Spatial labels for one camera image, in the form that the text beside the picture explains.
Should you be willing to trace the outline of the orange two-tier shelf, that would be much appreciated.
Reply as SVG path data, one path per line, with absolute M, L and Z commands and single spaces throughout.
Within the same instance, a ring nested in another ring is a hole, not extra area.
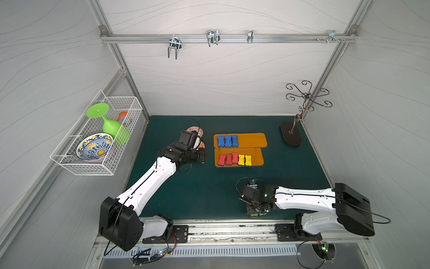
M 237 136 L 238 147 L 220 148 L 218 146 L 218 137 Z M 233 168 L 233 167 L 259 167 L 264 165 L 262 148 L 266 148 L 268 143 L 264 133 L 237 133 L 237 134 L 215 134 L 213 137 L 215 167 L 217 168 Z M 238 153 L 239 155 L 250 155 L 251 165 L 219 165 L 221 155 Z

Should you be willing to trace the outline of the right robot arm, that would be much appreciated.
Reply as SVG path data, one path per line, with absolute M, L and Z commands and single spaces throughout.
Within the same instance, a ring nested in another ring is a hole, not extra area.
M 297 214 L 292 233 L 309 238 L 326 231 L 346 230 L 359 236 L 374 236 L 374 222 L 368 198 L 344 183 L 327 189 L 292 189 L 282 186 L 258 187 L 254 182 L 239 191 L 249 216 L 273 210 L 307 210 Z

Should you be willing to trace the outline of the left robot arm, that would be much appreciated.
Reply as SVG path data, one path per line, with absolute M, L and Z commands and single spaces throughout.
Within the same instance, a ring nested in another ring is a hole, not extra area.
M 140 219 L 151 197 L 183 164 L 204 163 L 206 149 L 196 148 L 169 156 L 173 149 L 160 152 L 152 167 L 117 198 L 107 197 L 100 206 L 99 234 L 123 251 L 131 250 L 140 239 L 163 236 L 171 221 L 162 216 Z

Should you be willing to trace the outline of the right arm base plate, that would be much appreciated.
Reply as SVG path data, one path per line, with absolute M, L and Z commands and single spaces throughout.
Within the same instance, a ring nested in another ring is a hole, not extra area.
M 300 224 L 275 224 L 274 230 L 279 242 L 322 241 L 321 233 L 310 234 Z

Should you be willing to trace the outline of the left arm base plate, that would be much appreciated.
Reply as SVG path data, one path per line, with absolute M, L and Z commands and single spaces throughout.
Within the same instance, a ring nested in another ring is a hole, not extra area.
M 153 236 L 142 239 L 143 244 L 174 244 L 188 242 L 188 225 L 168 225 L 166 232 L 162 236 Z

